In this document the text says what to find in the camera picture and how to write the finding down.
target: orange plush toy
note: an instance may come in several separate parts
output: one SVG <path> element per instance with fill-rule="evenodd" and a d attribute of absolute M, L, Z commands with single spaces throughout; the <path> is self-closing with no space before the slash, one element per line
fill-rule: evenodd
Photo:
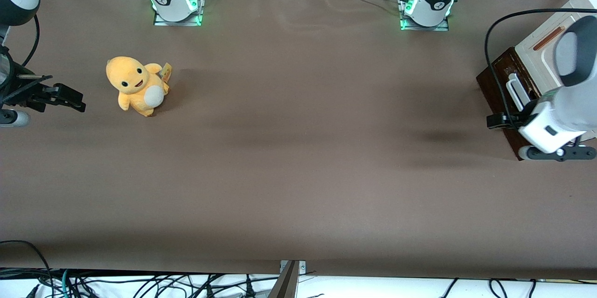
<path fill-rule="evenodd" d="M 172 67 L 158 64 L 143 66 L 128 56 L 117 56 L 108 61 L 106 75 L 110 83 L 120 92 L 118 105 L 127 111 L 131 106 L 144 117 L 153 115 L 153 109 L 164 101 L 170 91 L 168 80 Z"/>

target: connector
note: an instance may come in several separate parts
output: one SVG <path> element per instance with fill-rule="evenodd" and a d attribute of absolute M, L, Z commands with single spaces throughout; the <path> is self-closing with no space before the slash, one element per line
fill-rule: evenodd
<path fill-rule="evenodd" d="M 39 284 L 36 285 L 31 292 L 27 295 L 27 298 L 35 298 L 35 294 L 37 293 L 37 289 L 39 288 Z"/>
<path fill-rule="evenodd" d="M 256 293 L 251 284 L 251 278 L 247 275 L 247 293 L 245 293 L 245 298 L 255 298 L 255 295 Z"/>

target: metal frame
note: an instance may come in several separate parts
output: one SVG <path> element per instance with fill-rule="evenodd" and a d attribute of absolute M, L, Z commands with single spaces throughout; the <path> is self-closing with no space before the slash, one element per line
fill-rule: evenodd
<path fill-rule="evenodd" d="M 287 261 L 267 298 L 295 298 L 300 271 L 300 261 Z"/>

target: brown table surface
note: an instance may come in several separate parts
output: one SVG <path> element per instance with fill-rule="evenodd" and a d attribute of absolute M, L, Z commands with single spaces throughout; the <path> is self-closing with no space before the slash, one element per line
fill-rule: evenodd
<path fill-rule="evenodd" d="M 565 2 L 460 0 L 429 33 L 391 0 L 207 0 L 200 28 L 152 26 L 148 0 L 42 0 L 28 68 L 87 111 L 2 129 L 0 239 L 56 268 L 596 278 L 596 163 L 518 162 L 475 82 L 494 20 Z M 547 17 L 505 22 L 492 54 Z M 33 39 L 11 31 L 15 60 Z M 155 117 L 119 109 L 118 55 L 172 64 Z"/>

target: plush toy belly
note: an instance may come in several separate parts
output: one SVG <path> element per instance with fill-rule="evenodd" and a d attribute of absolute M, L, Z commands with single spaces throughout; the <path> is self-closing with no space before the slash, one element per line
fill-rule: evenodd
<path fill-rule="evenodd" d="M 164 101 L 164 89 L 160 86 L 149 86 L 145 90 L 145 96 L 143 96 L 145 104 L 151 108 L 155 108 Z"/>

